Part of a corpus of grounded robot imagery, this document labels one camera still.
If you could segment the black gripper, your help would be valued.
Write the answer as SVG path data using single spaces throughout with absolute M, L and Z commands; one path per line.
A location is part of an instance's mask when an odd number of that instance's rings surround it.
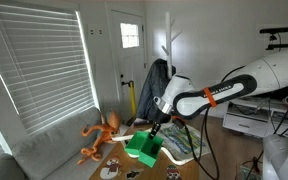
M 157 132 L 159 131 L 161 124 L 163 123 L 168 123 L 171 119 L 171 116 L 169 114 L 165 114 L 161 111 L 157 111 L 154 114 L 154 125 L 152 127 L 152 130 L 149 134 L 149 139 L 153 139 L 155 137 L 155 135 L 157 134 Z

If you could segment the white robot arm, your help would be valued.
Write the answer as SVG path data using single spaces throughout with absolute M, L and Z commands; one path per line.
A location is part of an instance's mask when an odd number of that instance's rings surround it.
M 155 97 L 157 122 L 150 133 L 175 115 L 191 120 L 207 108 L 247 96 L 260 95 L 288 87 L 288 50 L 268 55 L 235 71 L 224 81 L 195 89 L 191 80 L 175 74 L 160 97 Z M 288 180 L 288 139 L 277 134 L 264 138 L 264 171 L 273 170 L 279 180 Z

